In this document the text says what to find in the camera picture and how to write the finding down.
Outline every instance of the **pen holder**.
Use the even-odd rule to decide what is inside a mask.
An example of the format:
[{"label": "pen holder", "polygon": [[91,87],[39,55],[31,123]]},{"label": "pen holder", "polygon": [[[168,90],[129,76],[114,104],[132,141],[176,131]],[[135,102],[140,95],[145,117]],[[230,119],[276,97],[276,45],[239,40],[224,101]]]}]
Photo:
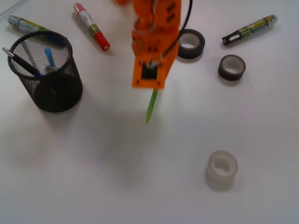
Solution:
[{"label": "pen holder", "polygon": [[45,48],[52,51],[58,68],[54,72],[34,76],[10,57],[8,64],[39,108],[48,112],[63,112],[80,100],[83,91],[70,42],[58,33],[38,31],[21,37],[10,51],[40,70],[43,65],[49,65]]}]

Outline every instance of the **white surface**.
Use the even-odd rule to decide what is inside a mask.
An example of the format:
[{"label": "white surface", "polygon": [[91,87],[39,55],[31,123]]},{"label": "white surface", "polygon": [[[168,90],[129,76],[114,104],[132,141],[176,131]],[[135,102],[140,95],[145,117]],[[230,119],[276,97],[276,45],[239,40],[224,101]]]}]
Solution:
[{"label": "white surface", "polygon": [[0,0],[0,21],[5,17],[9,11],[17,8],[26,0]]},{"label": "white surface", "polygon": [[[298,223],[298,0],[195,0],[187,27],[204,35],[204,54],[174,63],[147,126],[151,91],[131,88],[132,9],[82,2],[111,44],[103,53],[73,3],[29,0],[13,13],[68,37],[84,94],[67,112],[40,111],[0,54],[0,223]],[[222,46],[269,14],[273,30]],[[2,47],[20,36],[0,24]],[[238,83],[217,75],[228,54],[246,63]],[[225,193],[203,178],[217,150],[239,163]]]}]

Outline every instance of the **black cable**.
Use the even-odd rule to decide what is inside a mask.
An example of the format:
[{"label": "black cable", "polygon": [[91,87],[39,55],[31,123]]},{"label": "black cable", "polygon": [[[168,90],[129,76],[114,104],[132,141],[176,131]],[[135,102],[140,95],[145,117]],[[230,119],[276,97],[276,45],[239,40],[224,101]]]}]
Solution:
[{"label": "black cable", "polygon": [[180,30],[179,35],[178,35],[178,37],[176,38],[176,40],[175,40],[175,41],[173,42],[173,44],[170,45],[170,47],[169,47],[169,48],[162,54],[162,57],[165,57],[165,55],[167,55],[167,54],[173,49],[173,47],[177,44],[177,42],[179,41],[181,35],[183,34],[184,29],[186,28],[187,23],[188,23],[188,21],[189,21],[189,17],[190,17],[190,14],[191,14],[191,9],[192,9],[192,4],[193,4],[193,0],[190,0],[188,13],[187,13],[185,22],[184,22],[184,24],[183,24],[183,27],[182,27],[182,29]]}]

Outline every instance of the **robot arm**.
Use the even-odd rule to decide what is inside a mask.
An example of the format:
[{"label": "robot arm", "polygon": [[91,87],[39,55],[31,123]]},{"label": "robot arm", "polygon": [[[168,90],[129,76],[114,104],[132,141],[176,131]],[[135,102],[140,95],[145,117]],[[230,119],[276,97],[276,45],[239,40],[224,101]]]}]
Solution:
[{"label": "robot arm", "polygon": [[133,0],[132,4],[139,18],[132,31],[132,86],[163,89],[178,55],[181,0]]}]

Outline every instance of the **black tape roll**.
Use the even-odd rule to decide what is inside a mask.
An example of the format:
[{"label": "black tape roll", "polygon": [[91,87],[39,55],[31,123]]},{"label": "black tape roll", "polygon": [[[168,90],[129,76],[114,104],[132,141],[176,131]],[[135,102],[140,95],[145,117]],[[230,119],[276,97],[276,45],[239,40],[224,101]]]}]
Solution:
[{"label": "black tape roll", "polygon": [[228,81],[236,81],[242,78],[245,69],[246,64],[239,56],[226,55],[220,61],[218,72],[222,78]]},{"label": "black tape roll", "polygon": [[[194,47],[186,48],[182,44],[190,43]],[[184,29],[179,39],[178,56],[185,59],[197,58],[204,51],[206,40],[204,36],[194,29]]]}]

